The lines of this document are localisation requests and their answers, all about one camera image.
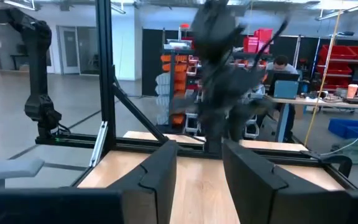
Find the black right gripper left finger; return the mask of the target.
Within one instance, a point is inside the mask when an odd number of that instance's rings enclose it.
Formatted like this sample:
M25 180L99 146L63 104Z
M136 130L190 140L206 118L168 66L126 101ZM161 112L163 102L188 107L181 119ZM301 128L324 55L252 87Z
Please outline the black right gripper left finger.
M118 196L111 224L170 224L177 179L175 141L167 141L108 186Z

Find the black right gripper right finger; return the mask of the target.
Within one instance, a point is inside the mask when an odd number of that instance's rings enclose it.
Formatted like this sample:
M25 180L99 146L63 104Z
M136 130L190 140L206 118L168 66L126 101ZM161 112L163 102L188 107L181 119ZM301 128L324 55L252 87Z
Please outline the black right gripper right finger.
M229 140L223 164L241 224L344 224L343 192L328 191Z

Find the orange parts bin rack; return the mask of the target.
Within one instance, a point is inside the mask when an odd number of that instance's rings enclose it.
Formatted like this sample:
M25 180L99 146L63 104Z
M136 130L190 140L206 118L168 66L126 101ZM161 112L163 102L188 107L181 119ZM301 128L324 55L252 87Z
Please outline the orange parts bin rack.
M188 72L195 65L193 53L192 49L163 49L160 56L162 73L155 78L155 101L161 109L157 126L167 133L180 133L185 125L185 113L171 112L171 102L186 93Z

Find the red crate stack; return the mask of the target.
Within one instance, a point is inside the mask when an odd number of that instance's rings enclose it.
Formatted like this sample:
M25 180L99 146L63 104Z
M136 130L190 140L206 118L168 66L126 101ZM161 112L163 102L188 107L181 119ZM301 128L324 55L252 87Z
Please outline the red crate stack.
M252 36L247 36L243 40L243 51L246 53L257 53L271 39L273 29L257 29Z

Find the person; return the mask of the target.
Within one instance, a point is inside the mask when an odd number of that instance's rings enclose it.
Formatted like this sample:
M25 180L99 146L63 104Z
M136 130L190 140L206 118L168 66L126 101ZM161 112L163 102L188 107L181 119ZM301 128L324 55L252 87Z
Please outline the person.
M273 62L269 62L266 65L266 70L274 70L279 72L288 72L291 74L297 74L297 70L293 65L288 63L288 58L284 55L278 55L274 58Z

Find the white desk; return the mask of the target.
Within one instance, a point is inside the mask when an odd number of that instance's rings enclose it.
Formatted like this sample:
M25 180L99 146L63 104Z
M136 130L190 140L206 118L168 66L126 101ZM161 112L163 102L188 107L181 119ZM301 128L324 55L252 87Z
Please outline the white desk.
M303 141L304 145L309 140L309 135L313 127L314 123L314 117L316 116L316 112L319 107L332 107L332 108L352 108L352 109L358 109L358 104L349 104L346 102L343 102L342 100L336 100L336 101L324 101L320 98L317 98L315 100L307 100L306 98L300 98L297 96L296 99L286 99L286 98L275 98L272 96L265 95L265 99L271 100L275 103L282 103L282 107L280 108L280 117L278 120L278 126L276 129L276 135L275 140L276 142L283 142L283 138L285 135L285 128L287 126L287 119L288 119L288 112L289 112L289 105L306 105L306 106L314 106L313 109L313 115L312 119L310 121L310 125L305 137L305 140Z

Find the green cloth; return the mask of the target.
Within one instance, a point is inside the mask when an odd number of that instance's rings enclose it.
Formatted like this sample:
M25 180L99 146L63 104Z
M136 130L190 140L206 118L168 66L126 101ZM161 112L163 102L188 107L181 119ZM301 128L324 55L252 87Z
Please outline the green cloth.
M356 139L345 139L344 141L341 141L339 143L334 143L331 146L331 152L352 143L354 140ZM349 157L352 160L353 164L358 164L358 141L344 148L343 150L337 152L337 154L344 154L345 156Z

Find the blue floor bin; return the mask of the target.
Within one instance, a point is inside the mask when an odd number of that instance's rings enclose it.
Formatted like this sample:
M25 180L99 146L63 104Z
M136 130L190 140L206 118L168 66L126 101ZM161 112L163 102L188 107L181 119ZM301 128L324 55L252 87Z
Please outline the blue floor bin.
M328 130L344 139L358 138L358 120L330 119Z

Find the orange paper cup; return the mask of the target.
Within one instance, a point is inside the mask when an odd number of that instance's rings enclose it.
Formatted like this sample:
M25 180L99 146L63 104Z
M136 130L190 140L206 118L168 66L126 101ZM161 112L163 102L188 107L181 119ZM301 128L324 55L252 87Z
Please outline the orange paper cup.
M346 98L353 98L355 97L356 93L358 90L358 85L357 84L349 84L347 86L347 96Z

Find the silver metal rail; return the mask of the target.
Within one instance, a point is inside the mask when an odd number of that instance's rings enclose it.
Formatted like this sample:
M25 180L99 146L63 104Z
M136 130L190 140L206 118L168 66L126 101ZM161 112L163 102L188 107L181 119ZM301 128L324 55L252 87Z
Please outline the silver metal rail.
M94 144L93 152L89 161L90 167L95 167L99 163L104 142L106 139L107 131L108 131L108 122L103 121L100 125L100 129Z

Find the black corner bracket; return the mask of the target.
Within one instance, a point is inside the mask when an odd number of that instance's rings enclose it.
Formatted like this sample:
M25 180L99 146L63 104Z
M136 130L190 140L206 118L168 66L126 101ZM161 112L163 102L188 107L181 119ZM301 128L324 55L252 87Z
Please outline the black corner bracket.
M311 151L300 151L302 154L310 156L323 164L339 164L338 171L344 176L349 177L352 168L352 159L343 154L318 155Z

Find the black aluminium table frame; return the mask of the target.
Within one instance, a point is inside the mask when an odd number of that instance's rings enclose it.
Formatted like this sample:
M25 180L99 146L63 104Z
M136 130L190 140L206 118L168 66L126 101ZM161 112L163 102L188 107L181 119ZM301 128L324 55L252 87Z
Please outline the black aluminium table frame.
M220 159L219 154L207 152L204 143L200 139L172 134L163 135L148 120L138 107L125 95L116 83L115 68L112 52L112 17L111 9L108 8L109 0L96 0L96 22L98 28L98 51L99 76L101 94L102 122L108 122L108 131L104 142L99 163L95 167L88 166L84 172L72 184L74 187L94 187L102 179L101 169L106 167L107 160L118 152L127 152L130 155L137 153L151 154L167 141L175 141L178 148L178 156L192 157L201 161ZM116 114L114 100L118 99L146 128L147 132L130 132L126 138L116 136ZM37 138L37 144L65 147L94 148L97 135L86 135L76 133L58 134L50 139ZM323 164L300 151L309 151L299 144L287 144L278 142L247 141L246 146L273 161L293 166L294 171L302 176L316 175L314 184L334 184L344 189L355 189L355 185L338 171L339 164Z

